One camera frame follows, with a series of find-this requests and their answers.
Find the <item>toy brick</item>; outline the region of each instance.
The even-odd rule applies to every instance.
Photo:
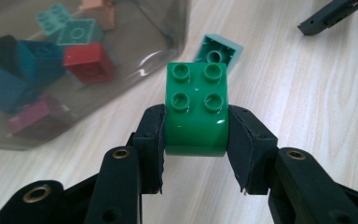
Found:
[[[228,140],[226,65],[169,63],[166,88],[166,153],[224,156]]]
[[[102,44],[97,42],[66,48],[63,64],[82,83],[113,78],[114,65]]]
[[[16,113],[22,106],[36,101],[38,92],[23,80],[0,69],[0,110]]]
[[[19,41],[19,64],[25,79],[35,87],[46,86],[61,77],[63,51],[50,42]]]
[[[17,137],[49,140],[68,129],[70,121],[70,116],[57,100],[43,95],[9,119],[7,127]]]
[[[72,19],[71,14],[61,4],[55,4],[50,10],[40,12],[36,21],[45,35],[56,42],[65,24]]]
[[[115,9],[107,0],[83,0],[79,7],[83,14],[95,19],[103,30],[115,28]]]
[[[21,77],[17,63],[17,40],[11,35],[0,37],[0,68],[16,77]]]
[[[80,6],[80,9],[107,6],[112,6],[110,0],[82,0],[82,5]]]
[[[195,59],[196,63],[225,63],[229,73],[239,59],[243,46],[220,35],[206,35]]]
[[[68,47],[88,45],[103,39],[103,31],[94,19],[68,21],[60,33],[57,45]]]

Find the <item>black object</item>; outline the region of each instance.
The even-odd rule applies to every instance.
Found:
[[[13,195],[0,223],[142,223],[142,194],[161,189],[164,105],[148,108],[124,147],[109,150],[100,173],[63,190],[38,181]],[[358,223],[358,192],[278,139],[249,110],[229,106],[227,155],[241,190],[267,194],[275,223]]]
[[[12,35],[0,37],[0,68],[22,77],[17,57],[17,40]]]
[[[317,35],[358,9],[358,0],[334,0],[298,25],[304,35]]]

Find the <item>green lego duplo brick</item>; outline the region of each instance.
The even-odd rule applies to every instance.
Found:
[[[103,31],[96,20],[72,20],[65,24],[57,45],[62,47],[88,45],[91,42],[100,42],[102,39]]]
[[[169,63],[164,124],[171,155],[224,156],[228,141],[224,63]]]
[[[56,42],[61,30],[65,27],[67,21],[72,19],[71,14],[61,4],[51,6],[48,11],[40,12],[36,21],[45,35],[53,42]]]
[[[231,71],[240,58],[243,46],[220,35],[206,35],[195,59],[196,63],[225,63],[227,72]]]

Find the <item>table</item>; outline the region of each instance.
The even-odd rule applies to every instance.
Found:
[[[229,103],[251,110],[279,147],[308,151],[336,182],[358,190],[358,11],[315,36],[296,28],[327,3],[193,0],[176,61],[192,62],[205,34],[244,46],[228,75]],[[36,180],[69,188],[96,174],[144,111],[164,103],[165,75],[161,68],[41,147],[0,150],[0,208]],[[144,196],[144,223],[272,223],[268,197],[243,196],[227,156],[166,156],[164,167],[163,194]]]

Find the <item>pink lego brick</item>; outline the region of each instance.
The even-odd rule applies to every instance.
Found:
[[[49,140],[69,128],[70,116],[62,105],[49,95],[27,105],[15,117],[7,121],[14,136]]]
[[[83,0],[79,9],[89,18],[95,19],[103,30],[115,28],[115,9],[108,0]]]

